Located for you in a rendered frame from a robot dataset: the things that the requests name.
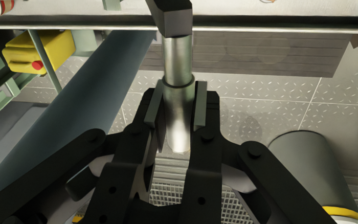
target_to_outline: metal mesh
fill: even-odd
[[[152,183],[149,202],[155,206],[180,204],[183,189],[182,185]],[[221,193],[221,223],[253,223],[235,193],[227,186],[222,187]]]

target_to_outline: metal cylinder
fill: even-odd
[[[164,79],[172,86],[183,86],[191,81],[192,35],[165,38],[162,36]]]
[[[173,152],[190,150],[190,121],[195,97],[195,79],[191,74],[192,35],[165,38],[163,98],[167,141]]]
[[[354,198],[322,135],[294,131],[276,138],[268,148],[321,206],[357,212]]]
[[[111,32],[0,163],[0,190],[83,132],[107,133],[154,36],[155,31]],[[61,200],[44,214],[49,223],[64,223],[82,205]]]
[[[181,87],[163,80],[163,98],[167,141],[173,152],[184,154],[190,150],[190,121],[195,97],[195,79]]]

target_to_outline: red bottle cap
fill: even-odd
[[[32,67],[36,70],[41,70],[41,68],[43,68],[43,63],[42,61],[34,61]]]

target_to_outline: yellow jerry can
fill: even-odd
[[[75,51],[70,30],[38,30],[43,47],[54,70],[57,70]],[[3,56],[11,71],[30,74],[45,74],[40,56],[28,31],[6,44]]]

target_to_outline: screw hole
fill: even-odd
[[[197,202],[199,203],[199,205],[204,205],[206,200],[205,200],[205,198],[200,197],[200,198],[197,199]]]
[[[106,221],[107,221],[106,215],[101,215],[101,217],[99,217],[99,223],[105,223]]]
[[[110,194],[114,194],[115,192],[116,192],[116,187],[111,187],[110,189],[109,189],[109,193]]]

